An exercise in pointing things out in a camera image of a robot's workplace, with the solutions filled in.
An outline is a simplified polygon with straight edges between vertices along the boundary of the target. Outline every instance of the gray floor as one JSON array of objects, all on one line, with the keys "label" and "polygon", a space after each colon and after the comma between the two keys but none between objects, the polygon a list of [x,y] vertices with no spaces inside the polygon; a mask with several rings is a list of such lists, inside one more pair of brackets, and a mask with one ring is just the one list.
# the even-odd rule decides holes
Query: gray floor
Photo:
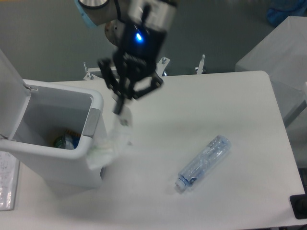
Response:
[{"label": "gray floor", "polygon": [[[170,75],[193,74],[206,54],[208,73],[232,72],[273,27],[268,0],[182,0],[160,57],[171,59]],[[24,79],[73,81],[83,62],[114,51],[104,27],[88,29],[73,0],[0,1],[0,49]]]},{"label": "gray floor", "polygon": [[292,151],[299,168],[307,168],[307,109],[287,128]]}]

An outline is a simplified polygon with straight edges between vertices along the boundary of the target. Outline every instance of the trash bin lid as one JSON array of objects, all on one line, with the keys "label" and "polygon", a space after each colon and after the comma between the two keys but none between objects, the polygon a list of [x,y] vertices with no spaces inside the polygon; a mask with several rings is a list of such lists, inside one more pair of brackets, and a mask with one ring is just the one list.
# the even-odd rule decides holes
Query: trash bin lid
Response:
[{"label": "trash bin lid", "polygon": [[0,50],[0,139],[11,140],[30,100],[30,89]]}]

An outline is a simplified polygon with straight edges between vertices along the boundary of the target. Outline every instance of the bottle cap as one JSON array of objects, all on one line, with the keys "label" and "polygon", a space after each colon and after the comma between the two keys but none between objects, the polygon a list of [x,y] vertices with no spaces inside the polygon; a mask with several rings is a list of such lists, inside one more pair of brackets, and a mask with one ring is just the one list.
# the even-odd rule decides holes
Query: bottle cap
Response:
[{"label": "bottle cap", "polygon": [[180,191],[184,191],[184,190],[186,190],[186,188],[187,188],[186,184],[183,183],[183,181],[180,180],[179,178],[176,180],[175,185],[177,186],[177,188],[178,188]]}]

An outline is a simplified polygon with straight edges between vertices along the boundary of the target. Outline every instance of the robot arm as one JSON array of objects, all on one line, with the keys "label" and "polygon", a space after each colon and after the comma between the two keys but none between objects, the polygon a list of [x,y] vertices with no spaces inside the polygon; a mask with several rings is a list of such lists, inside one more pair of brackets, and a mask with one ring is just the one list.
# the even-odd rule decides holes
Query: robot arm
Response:
[{"label": "robot arm", "polygon": [[[119,80],[111,71],[110,59],[98,61],[107,87],[118,96],[114,113],[119,115],[125,100],[138,99],[163,84],[155,73],[156,59],[175,16],[178,0],[78,1],[95,25],[116,18],[125,23],[113,55]],[[135,91],[135,84],[147,77],[151,78],[151,84]]]}]

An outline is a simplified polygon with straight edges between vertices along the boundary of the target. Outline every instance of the blue led light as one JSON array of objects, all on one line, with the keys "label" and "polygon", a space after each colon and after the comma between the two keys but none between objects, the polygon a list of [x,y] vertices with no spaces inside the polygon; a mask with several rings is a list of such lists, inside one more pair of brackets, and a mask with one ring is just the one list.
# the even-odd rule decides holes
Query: blue led light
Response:
[{"label": "blue led light", "polygon": [[140,35],[140,33],[137,33],[135,35],[135,40],[138,42],[138,43],[142,43],[143,42],[143,38],[142,36]]}]

